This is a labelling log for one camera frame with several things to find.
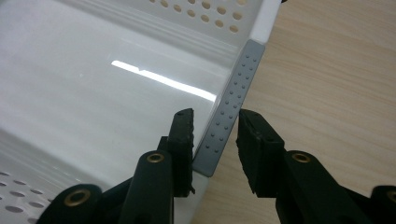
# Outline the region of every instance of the gray perforated edge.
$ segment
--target gray perforated edge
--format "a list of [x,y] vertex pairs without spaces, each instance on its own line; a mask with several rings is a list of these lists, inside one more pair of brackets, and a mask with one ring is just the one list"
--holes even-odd
[[239,55],[230,82],[195,153],[192,168],[196,172],[208,177],[215,173],[264,50],[264,45],[249,40]]

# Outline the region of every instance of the brass screw insert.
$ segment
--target brass screw insert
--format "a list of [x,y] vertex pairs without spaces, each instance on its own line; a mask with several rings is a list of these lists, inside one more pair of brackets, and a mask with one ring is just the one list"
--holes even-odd
[[299,162],[303,162],[303,163],[311,162],[311,159],[303,153],[294,153],[292,157]]
[[163,161],[163,159],[164,159],[164,156],[163,156],[163,154],[160,154],[160,153],[153,153],[148,156],[148,161],[152,162],[152,163],[161,162],[161,161]]
[[64,199],[64,204],[69,207],[78,206],[85,203],[91,196],[91,192],[87,189],[76,189]]

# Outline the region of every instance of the white perforated tray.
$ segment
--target white perforated tray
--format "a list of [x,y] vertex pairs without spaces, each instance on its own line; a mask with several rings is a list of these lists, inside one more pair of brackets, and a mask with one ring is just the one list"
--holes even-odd
[[[0,223],[35,223],[60,191],[134,174],[193,108],[197,147],[249,39],[280,0],[0,2]],[[177,200],[188,223],[197,194]]]

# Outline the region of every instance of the wood grain surface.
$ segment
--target wood grain surface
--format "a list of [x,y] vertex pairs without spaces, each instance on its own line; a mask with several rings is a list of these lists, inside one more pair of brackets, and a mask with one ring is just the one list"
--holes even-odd
[[[341,185],[396,185],[396,1],[289,0],[266,47],[243,107]],[[194,224],[279,223],[275,200],[251,193],[236,125]]]

